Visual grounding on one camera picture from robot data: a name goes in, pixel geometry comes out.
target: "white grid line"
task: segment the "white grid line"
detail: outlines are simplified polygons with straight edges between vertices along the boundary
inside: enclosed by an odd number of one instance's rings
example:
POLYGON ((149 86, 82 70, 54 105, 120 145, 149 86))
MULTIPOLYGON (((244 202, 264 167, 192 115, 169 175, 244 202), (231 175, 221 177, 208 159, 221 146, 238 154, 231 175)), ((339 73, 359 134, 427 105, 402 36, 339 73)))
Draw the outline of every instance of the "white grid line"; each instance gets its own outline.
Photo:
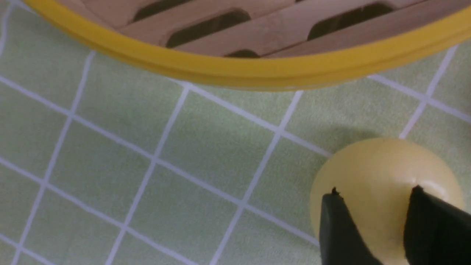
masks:
POLYGON ((399 135, 399 138, 405 139, 409 135, 409 133, 411 132, 414 125, 419 120, 419 118, 422 115, 423 111, 427 107, 427 102, 432 97, 433 93, 435 92, 435 89, 437 88, 437 86, 440 82, 440 79, 443 77, 443 75, 445 74, 445 71, 447 70, 448 66, 450 65, 450 62, 453 59, 453 56, 455 55, 455 52, 456 52, 457 48, 458 48, 458 46, 454 46, 454 47, 448 49, 447 54, 445 55, 445 58, 440 63, 440 67, 439 67, 438 71, 433 76, 433 79, 430 82, 429 87, 427 88, 427 92, 425 93, 425 98, 421 101, 419 107, 415 110, 414 114, 412 115, 411 119, 409 120, 409 122, 405 126, 404 130, 399 135))
POLYGON ((0 37, 0 56, 3 54, 5 49, 5 45, 7 44, 7 36, 8 36, 8 22, 13 12, 15 6, 13 4, 9 4, 7 9, 3 12, 1 17, 1 37, 0 37))
POLYGON ((154 241, 152 241, 150 238, 138 233, 137 231, 135 231, 134 229, 132 228, 128 228, 127 229, 128 233, 133 235, 134 237, 142 240, 143 242, 147 243, 149 246, 153 247, 154 249, 162 252, 162 253, 166 253, 167 255, 179 260, 179 261, 182 261, 183 263, 187 264, 187 265, 198 265, 196 262, 193 262, 189 259, 187 259, 186 257, 182 256, 181 254, 169 249, 169 248, 165 248, 159 244, 156 244, 154 241))
POLYGON ((48 184, 49 179, 51 177, 52 170, 54 169, 54 166, 56 165, 57 157, 59 156, 59 152, 62 148, 62 144, 64 143, 65 136, 67 135, 70 124, 72 124, 72 117, 73 117, 72 115, 77 110, 80 99, 82 97, 82 93, 83 93, 83 90, 84 90, 86 82, 87 82, 88 72, 90 70, 91 62, 92 62, 94 56, 95 56, 95 51, 91 51, 90 54, 85 59, 85 66, 83 68, 82 78, 81 78, 79 87, 77 89, 75 99, 72 103, 72 108, 71 108, 71 111, 70 111, 71 113, 67 117, 67 120, 65 121, 65 125, 64 125, 64 127, 63 127, 63 129, 60 133, 59 139, 57 140, 57 144, 54 147, 54 151, 52 153, 51 160, 49 161, 48 168, 46 170, 44 179, 41 181, 41 186, 40 186, 39 192, 36 196, 36 200, 33 203, 30 215, 29 215, 29 217, 26 221, 26 225, 25 225, 23 233, 21 235, 20 242, 18 244, 18 248, 16 249, 13 261, 11 262, 12 265, 17 265, 18 260, 20 258, 20 254, 24 249, 24 247, 23 247, 24 242, 26 241, 28 233, 31 229, 32 222, 34 220, 34 217, 36 216, 36 212, 38 211, 39 204, 41 203, 42 196, 44 195, 44 191, 46 190, 46 185, 48 184))
POLYGON ((251 205, 246 205, 245 208, 251 212, 253 212, 254 214, 257 214, 258 216, 260 217, 263 217, 264 219, 267 219, 269 221, 271 221, 272 223, 280 226, 280 227, 283 227, 285 230, 291 232, 292 234, 295 234, 297 235, 298 237, 306 240, 307 242, 310 242, 311 244, 315 245, 315 246, 319 246, 319 241, 317 241, 317 239, 315 239, 314 237, 306 234, 305 232, 293 227, 293 226, 290 226, 289 224, 279 220, 279 219, 276 219, 274 216, 272 215, 269 215, 263 211, 260 211, 259 209, 251 206, 251 205))
MULTIPOLYGON (((217 96, 209 93, 208 91, 204 90, 204 89, 201 89, 199 87, 197 87, 196 85, 192 84, 192 83, 188 83, 188 82, 185 82, 185 81, 180 81, 180 80, 175 80, 175 79, 171 79, 169 78, 170 80, 172 80, 173 82, 179 84, 179 85, 184 85, 184 86, 187 86, 191 91, 199 94, 200 96, 203 96, 205 97, 206 99, 209 99, 211 100, 212 102, 220 105, 220 106, 223 106, 224 108, 232 111, 233 113, 236 113, 244 118, 246 118, 247 120, 249 121, 253 121, 255 122, 256 124, 266 128, 266 129, 269 129, 273 132, 277 132, 278 130, 278 126, 276 125, 273 125, 257 116, 255 116, 254 114, 250 113, 250 112, 247 112, 246 110, 242 109, 242 108, 239 108, 221 98, 218 98, 217 96)), ((306 140, 304 139, 301 139, 299 138, 298 136, 295 136, 294 134, 291 134, 289 132, 286 132, 285 130, 283 130, 281 132, 281 136, 287 138, 287 139, 290 139, 292 140, 293 142, 301 145, 301 146, 304 146, 305 148, 313 151, 313 152, 316 152, 322 156, 325 156, 325 157, 329 157, 331 156, 331 153, 324 150, 323 148, 320 148, 310 142, 307 142, 306 140)))
POLYGON ((29 7, 28 5, 26 5, 25 3, 23 3, 23 1, 21 0, 7 0, 9 1, 12 5, 15 5, 25 11, 28 11, 32 14, 35 14, 35 15, 38 15, 34 10, 31 9, 31 7, 29 7))
POLYGON ((303 94, 303 91, 298 91, 298 92, 295 93, 295 95, 293 97, 293 100, 292 100, 285 116, 283 117, 283 119, 281 121, 280 126, 276 130, 275 136, 273 137, 273 140, 271 141, 271 143, 270 143, 270 145, 267 149, 267 152, 263 156, 263 159, 260 162, 260 165, 257 168, 257 171, 255 172, 255 175, 253 176, 252 181, 250 182, 249 188, 247 189, 247 191, 244 194, 244 198, 242 200, 242 205, 239 205, 239 207, 237 208, 237 211, 235 212, 234 218, 231 220, 231 222, 229 224, 229 227, 227 228, 226 233, 224 234, 224 237, 223 237, 221 243, 219 244, 218 249, 216 250, 216 253, 214 254, 214 256, 213 256, 213 258, 210 262, 210 265, 216 265, 218 263, 219 258, 222 254, 222 251, 224 251, 224 248, 226 247, 226 244, 229 241, 229 238, 230 238, 232 232, 234 231, 234 228, 236 227, 236 224, 239 221, 239 219, 242 215, 242 212, 244 211, 244 206, 249 201, 250 196, 252 195, 252 192, 255 189, 255 186, 259 182, 259 179, 260 179, 263 171, 265 170, 265 167, 268 163, 268 160, 271 157, 271 154, 275 150, 275 147, 278 144, 278 141, 280 141, 281 133, 284 131, 284 128, 286 127, 286 125, 288 125, 288 122, 290 121, 291 116, 293 115, 294 111, 296 110, 296 107, 298 105, 299 100, 301 99, 302 94, 303 94))
POLYGON ((129 223, 131 222, 132 217, 134 216, 134 212, 138 208, 138 204, 141 201, 142 195, 144 194, 144 191, 146 189, 147 184, 149 183, 149 179, 152 176, 152 173, 154 172, 155 164, 157 163, 157 159, 160 156, 160 153, 162 152, 163 146, 165 145, 165 142, 167 141, 167 137, 169 136, 170 130, 172 129, 173 124, 177 120, 177 116, 180 113, 181 108, 183 107, 183 104, 185 103, 185 100, 187 99, 189 89, 185 88, 183 89, 181 96, 175 106, 175 109, 173 110, 170 119, 168 120, 165 129, 162 133, 162 137, 160 138, 159 143, 157 144, 157 147, 155 149, 154 157, 152 157, 152 161, 150 163, 150 166, 144 175, 144 179, 142 180, 141 185, 139 186, 139 190, 132 202, 131 208, 129 209, 129 212, 126 216, 126 219, 124 221, 123 227, 121 228, 118 237, 116 238, 113 248, 111 249, 110 254, 108 255, 108 258, 106 260, 105 265, 112 265, 114 261, 114 257, 116 256, 116 253, 118 252, 119 246, 121 245, 122 239, 124 238, 124 235, 126 233, 126 229, 129 226, 129 223))
MULTIPOLYGON (((3 235, 3 234, 0 234, 0 240, 3 241, 3 242, 5 242, 5 243, 7 243, 7 244, 9 244, 9 245, 11 245, 11 246, 14 247, 15 249, 18 249, 18 248, 19 248, 19 245, 18 245, 16 242, 14 242, 13 240, 9 239, 8 237, 6 237, 6 236, 3 235)), ((35 260, 37 260, 37 261, 39 261, 39 262, 41 262, 41 263, 43 263, 44 265, 54 265, 52 262, 46 260, 45 258, 41 257, 40 255, 38 255, 38 254, 36 254, 36 253, 34 253, 34 252, 30 251, 30 250, 25 249, 25 250, 23 251, 23 253, 25 253, 26 255, 28 255, 28 256, 34 258, 35 260)))

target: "green tablecloth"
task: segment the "green tablecloth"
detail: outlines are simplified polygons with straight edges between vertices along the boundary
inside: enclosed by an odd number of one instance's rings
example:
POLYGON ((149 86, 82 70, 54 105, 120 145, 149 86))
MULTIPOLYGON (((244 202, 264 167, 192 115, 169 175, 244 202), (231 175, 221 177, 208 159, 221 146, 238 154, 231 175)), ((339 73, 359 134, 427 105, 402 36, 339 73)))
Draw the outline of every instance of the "green tablecloth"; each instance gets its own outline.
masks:
POLYGON ((319 265, 316 172, 381 135, 443 157, 471 203, 471 42, 334 88, 240 92, 0 5, 0 264, 319 265))

